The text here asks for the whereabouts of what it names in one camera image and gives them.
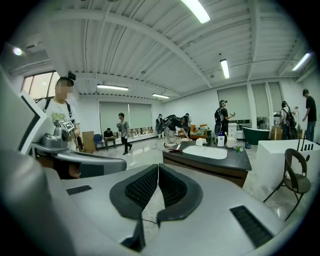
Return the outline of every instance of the cup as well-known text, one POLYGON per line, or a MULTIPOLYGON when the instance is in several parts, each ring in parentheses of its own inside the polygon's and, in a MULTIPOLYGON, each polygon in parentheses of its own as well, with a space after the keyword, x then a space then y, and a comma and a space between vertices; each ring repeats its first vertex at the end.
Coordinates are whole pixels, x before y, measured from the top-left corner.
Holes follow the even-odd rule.
POLYGON ((228 138, 226 141, 226 147, 233 149, 237 145, 238 141, 235 138, 228 138))

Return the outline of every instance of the man sitting on bench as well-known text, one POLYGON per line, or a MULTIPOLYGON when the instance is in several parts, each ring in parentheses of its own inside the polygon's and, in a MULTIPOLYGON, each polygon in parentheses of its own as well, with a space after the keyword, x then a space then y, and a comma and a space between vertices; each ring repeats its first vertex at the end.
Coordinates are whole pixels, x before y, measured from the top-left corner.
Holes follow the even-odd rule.
POLYGON ((104 131, 103 133, 103 137, 104 137, 104 143, 105 143, 105 149, 108 151, 109 147, 108 147, 108 141, 112 141, 113 142, 113 147, 116 147, 116 137, 114 136, 114 134, 112 133, 111 129, 108 128, 104 131))

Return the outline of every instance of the shoulder strap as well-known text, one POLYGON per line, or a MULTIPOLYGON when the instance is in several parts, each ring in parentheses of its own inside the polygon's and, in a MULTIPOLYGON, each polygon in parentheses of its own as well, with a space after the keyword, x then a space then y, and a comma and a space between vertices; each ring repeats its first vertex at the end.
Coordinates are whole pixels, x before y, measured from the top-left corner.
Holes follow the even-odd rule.
POLYGON ((71 118, 72 117, 72 112, 71 112, 70 104, 67 101, 65 101, 65 103, 66 103, 66 107, 68 108, 68 111, 69 111, 69 117, 71 118))
POLYGON ((49 106, 49 103, 50 103, 50 101, 51 101, 52 98, 53 98, 53 97, 46 98, 45 106, 44 106, 44 109, 43 109, 43 112, 44 112, 44 113, 46 113, 46 110, 47 110, 47 108, 48 108, 48 106, 49 106))

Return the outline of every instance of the metal chair leg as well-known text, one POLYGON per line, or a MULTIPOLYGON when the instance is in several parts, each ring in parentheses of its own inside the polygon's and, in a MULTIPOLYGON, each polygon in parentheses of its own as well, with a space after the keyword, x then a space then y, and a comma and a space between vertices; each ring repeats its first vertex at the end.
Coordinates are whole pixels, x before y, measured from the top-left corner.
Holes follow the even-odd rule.
POLYGON ((294 210, 297 208, 298 204, 300 203, 301 198, 303 197, 304 194, 300 195, 300 198, 298 199, 298 202, 296 202, 295 207, 292 209, 292 211, 289 213, 289 215, 285 218, 284 221, 286 221, 287 219, 289 219, 290 215, 294 212, 294 210))
POLYGON ((271 193, 266 199, 264 199, 263 202, 267 201, 267 200, 273 195, 273 193, 276 192, 276 191, 281 187, 281 185, 282 185, 283 182, 284 182, 284 181, 281 180, 281 182, 279 183, 279 185, 276 186, 276 188, 274 189, 274 191, 272 191, 272 193, 271 193))

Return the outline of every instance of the ceiling light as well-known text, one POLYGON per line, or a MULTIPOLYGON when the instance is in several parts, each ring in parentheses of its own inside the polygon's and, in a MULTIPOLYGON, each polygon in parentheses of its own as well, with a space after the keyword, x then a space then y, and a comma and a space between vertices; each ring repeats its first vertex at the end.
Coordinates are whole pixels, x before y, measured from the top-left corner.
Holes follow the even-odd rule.
POLYGON ((160 94, 156 94, 156 93, 152 94, 152 96, 160 97, 160 98, 165 98, 165 99, 169 99, 169 98, 170 98, 170 97, 168 97, 168 96, 164 96, 164 95, 160 95, 160 94))
POLYGON ((222 60, 220 60, 220 63, 221 63, 221 67, 222 67, 222 70, 223 70, 224 78, 225 79, 230 78, 227 60, 226 59, 222 59, 222 60))
POLYGON ((295 67, 292 69, 292 71, 296 71, 311 55, 311 53, 306 53, 302 59, 298 62, 297 65, 295 65, 295 67))
POLYGON ((20 55, 22 54, 22 50, 21 50, 20 48, 18 48, 18 47, 14 47, 14 48, 13 48, 13 53, 14 53, 15 55, 20 56, 20 55))
POLYGON ((106 85, 106 84, 98 84, 98 88, 102 89, 115 89, 115 90, 121 90, 121 91, 128 91, 128 87, 121 87, 121 86, 115 86, 115 85, 106 85))
POLYGON ((210 21, 210 17, 205 8, 199 3, 198 0, 181 0, 193 14, 197 17, 200 23, 206 23, 210 21))

